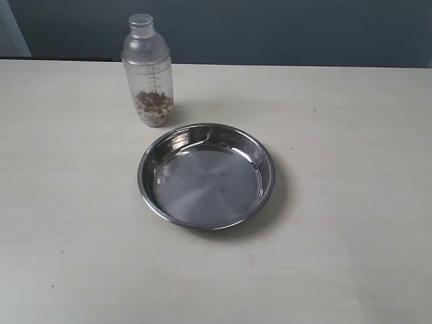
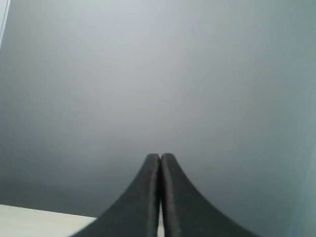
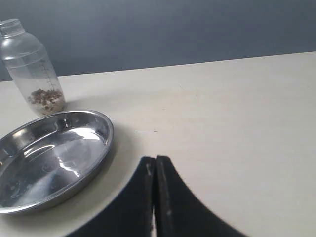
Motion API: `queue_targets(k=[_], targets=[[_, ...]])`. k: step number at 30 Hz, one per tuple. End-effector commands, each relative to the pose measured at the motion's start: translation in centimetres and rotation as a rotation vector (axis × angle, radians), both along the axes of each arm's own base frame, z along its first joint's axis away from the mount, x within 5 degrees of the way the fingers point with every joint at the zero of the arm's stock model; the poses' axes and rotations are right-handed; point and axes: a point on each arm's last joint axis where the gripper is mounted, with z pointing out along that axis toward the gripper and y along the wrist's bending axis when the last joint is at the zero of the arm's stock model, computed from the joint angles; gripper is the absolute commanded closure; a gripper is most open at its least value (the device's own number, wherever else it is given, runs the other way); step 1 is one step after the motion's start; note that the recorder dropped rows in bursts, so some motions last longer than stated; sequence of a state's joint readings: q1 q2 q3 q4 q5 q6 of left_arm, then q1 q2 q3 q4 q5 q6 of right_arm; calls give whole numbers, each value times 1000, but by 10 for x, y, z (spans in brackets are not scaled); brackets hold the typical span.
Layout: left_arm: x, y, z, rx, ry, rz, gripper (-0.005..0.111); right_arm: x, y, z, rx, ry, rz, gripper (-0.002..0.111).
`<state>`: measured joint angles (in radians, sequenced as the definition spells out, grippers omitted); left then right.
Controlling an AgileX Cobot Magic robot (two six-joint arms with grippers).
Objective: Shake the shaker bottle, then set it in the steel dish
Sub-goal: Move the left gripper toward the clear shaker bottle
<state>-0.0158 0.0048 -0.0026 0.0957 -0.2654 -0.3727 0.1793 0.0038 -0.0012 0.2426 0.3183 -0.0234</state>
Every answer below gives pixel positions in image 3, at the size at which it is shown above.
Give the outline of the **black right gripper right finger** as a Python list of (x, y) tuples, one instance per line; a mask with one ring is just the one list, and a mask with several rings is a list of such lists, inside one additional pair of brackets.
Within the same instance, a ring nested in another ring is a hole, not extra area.
[(156, 157), (155, 222), (158, 237), (243, 237), (188, 188), (168, 156)]

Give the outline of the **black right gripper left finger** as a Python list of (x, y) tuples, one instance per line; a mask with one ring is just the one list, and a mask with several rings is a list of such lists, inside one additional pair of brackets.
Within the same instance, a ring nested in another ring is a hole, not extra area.
[(131, 179), (97, 216), (70, 237), (150, 237), (155, 159), (142, 157)]

